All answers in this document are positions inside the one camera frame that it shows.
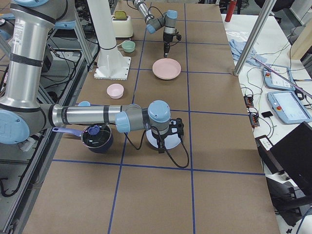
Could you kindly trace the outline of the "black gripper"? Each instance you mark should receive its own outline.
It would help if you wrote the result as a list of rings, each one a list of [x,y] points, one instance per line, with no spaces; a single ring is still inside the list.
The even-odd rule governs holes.
[[[173,34],[169,34],[169,33],[163,33],[163,42],[164,42],[164,46],[163,46],[163,56],[164,58],[168,57],[169,51],[170,51],[170,43],[173,42],[174,37],[176,37],[177,41],[181,41],[182,36],[179,33],[173,33]]]
[[[184,124],[181,118],[173,119],[171,118],[168,123],[168,127],[161,130],[160,127],[151,126],[152,136],[157,140],[158,153],[165,153],[165,144],[168,142],[170,144],[174,143],[173,138],[168,139],[169,136],[174,136],[179,143],[183,143],[184,137]]]

